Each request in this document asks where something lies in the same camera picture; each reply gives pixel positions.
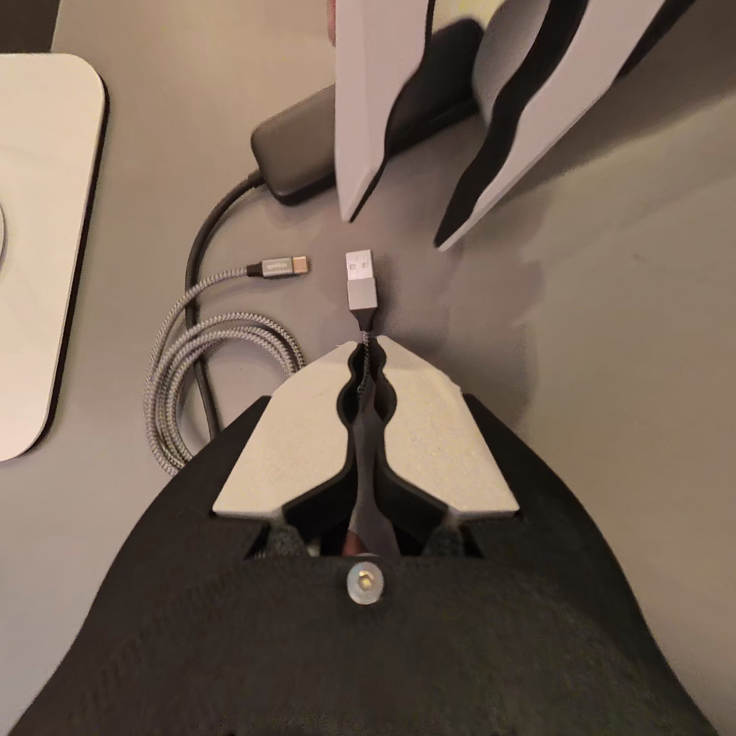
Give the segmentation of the slim dark grey hub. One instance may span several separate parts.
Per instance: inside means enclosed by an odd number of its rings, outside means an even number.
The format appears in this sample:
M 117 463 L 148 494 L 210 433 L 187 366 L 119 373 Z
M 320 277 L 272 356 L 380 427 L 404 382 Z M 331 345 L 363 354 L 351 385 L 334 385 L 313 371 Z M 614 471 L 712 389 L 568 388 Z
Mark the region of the slim dark grey hub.
M 473 18 L 432 34 L 422 65 L 395 105 L 388 158 L 478 112 L 472 73 L 483 34 Z M 299 205 L 335 186 L 334 127 L 331 85 L 255 128 L 251 145 L 261 179 L 282 205 Z

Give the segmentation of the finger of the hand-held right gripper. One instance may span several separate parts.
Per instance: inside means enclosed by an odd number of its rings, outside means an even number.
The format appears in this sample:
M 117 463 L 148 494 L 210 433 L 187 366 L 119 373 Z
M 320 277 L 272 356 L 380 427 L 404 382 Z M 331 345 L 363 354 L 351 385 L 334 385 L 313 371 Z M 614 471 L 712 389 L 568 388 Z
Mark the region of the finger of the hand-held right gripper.
M 434 4 L 335 2 L 334 160 L 343 222 L 354 220 L 381 176 L 391 113 L 425 56 Z
M 486 136 L 450 198 L 439 250 L 467 234 L 603 96 L 664 4 L 501 3 L 472 75 Z

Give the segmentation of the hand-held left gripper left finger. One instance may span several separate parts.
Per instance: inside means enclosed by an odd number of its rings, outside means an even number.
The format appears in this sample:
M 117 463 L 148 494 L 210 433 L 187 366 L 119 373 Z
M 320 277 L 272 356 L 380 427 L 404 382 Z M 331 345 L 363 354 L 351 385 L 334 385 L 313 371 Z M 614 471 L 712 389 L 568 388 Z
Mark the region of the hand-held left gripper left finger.
M 357 500 L 350 341 L 279 386 L 214 502 L 221 518 L 284 522 L 299 532 L 346 525 Z

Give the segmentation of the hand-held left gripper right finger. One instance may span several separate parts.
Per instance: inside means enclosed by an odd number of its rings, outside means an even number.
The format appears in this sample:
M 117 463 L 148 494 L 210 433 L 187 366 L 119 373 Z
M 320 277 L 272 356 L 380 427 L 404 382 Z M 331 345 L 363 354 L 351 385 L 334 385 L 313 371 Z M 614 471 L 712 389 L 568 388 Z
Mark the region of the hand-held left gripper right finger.
M 400 530 L 509 518 L 520 506 L 459 386 L 386 336 L 373 344 L 381 421 L 374 498 Z

